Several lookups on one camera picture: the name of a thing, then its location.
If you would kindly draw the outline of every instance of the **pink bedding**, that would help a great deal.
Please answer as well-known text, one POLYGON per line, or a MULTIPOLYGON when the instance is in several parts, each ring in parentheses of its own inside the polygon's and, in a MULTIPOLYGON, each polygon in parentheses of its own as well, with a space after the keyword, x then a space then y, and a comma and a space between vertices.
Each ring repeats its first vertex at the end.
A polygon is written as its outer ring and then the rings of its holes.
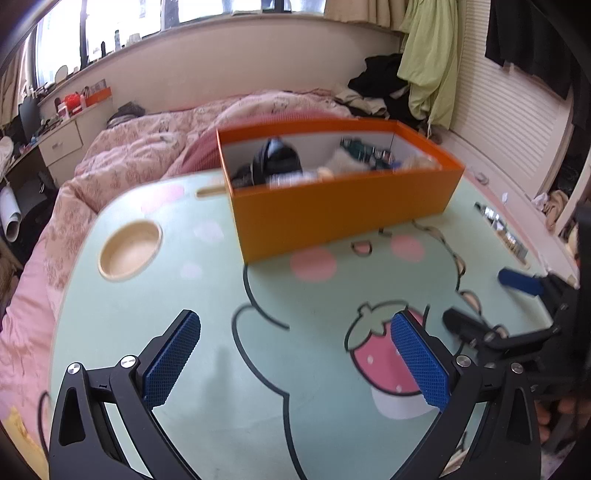
POLYGON ((56 318, 78 251, 101 209, 137 185, 219 167, 217 127, 331 115, 350 116, 327 97, 265 92, 149 115, 103 131, 75 178, 62 185, 2 320, 0 419, 15 406, 39 442, 37 403, 48 388, 56 318))

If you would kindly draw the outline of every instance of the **blue gripper pad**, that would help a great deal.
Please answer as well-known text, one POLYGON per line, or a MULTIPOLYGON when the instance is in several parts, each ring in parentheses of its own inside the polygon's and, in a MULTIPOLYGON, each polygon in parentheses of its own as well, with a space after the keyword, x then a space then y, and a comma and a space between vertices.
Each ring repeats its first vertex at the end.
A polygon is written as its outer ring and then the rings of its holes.
POLYGON ((201 321, 191 312, 160 350, 144 374, 144 404, 148 408, 163 405, 199 341, 201 321))
POLYGON ((430 348, 402 313, 392 317, 390 332, 426 402, 445 410, 450 399, 449 377, 430 348))
POLYGON ((534 297, 544 293, 544 287, 539 278, 524 275, 510 268, 503 268, 497 275, 497 278, 501 285, 529 293, 534 297))

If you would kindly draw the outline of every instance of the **white wall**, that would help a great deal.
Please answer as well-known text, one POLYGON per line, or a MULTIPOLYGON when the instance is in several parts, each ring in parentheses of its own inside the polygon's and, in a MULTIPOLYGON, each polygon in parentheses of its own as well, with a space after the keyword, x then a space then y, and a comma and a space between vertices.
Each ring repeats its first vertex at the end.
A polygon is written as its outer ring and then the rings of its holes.
POLYGON ((171 29, 109 55, 62 84, 41 104, 106 79, 119 107, 137 101, 149 113, 261 89, 312 90, 347 84, 365 57, 398 51, 399 37, 311 15, 217 18, 171 29))

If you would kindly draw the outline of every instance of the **metal screw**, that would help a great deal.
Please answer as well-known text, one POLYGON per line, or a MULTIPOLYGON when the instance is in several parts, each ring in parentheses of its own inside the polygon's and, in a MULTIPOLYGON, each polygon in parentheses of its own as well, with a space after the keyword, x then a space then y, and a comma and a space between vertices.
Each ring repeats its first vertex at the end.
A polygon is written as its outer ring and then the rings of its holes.
POLYGON ((80 364, 77 362, 74 362, 73 364, 70 364, 68 366, 68 373, 70 375, 74 375, 76 373, 78 373, 80 371, 80 364))
POLYGON ((511 369, 516 373, 516 374, 522 374, 523 373, 523 365, 518 364, 517 362, 513 362, 511 364, 511 369))
POLYGON ((123 368, 131 368, 135 365, 135 357, 133 355, 125 356, 121 359, 121 366, 123 368))
POLYGON ((458 355, 456 358, 456 363, 460 365, 460 367, 466 368, 472 365, 472 360, 466 355, 458 355))

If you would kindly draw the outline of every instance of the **louvered door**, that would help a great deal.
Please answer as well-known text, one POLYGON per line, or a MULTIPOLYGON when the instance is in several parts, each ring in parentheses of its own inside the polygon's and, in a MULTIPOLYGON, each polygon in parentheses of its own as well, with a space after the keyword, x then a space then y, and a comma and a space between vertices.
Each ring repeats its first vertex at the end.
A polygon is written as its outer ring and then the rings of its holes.
POLYGON ((500 68, 485 58, 491 2, 465 2, 451 130, 533 198, 556 174, 564 156, 571 133, 571 99, 562 100, 540 79, 513 65, 500 68))

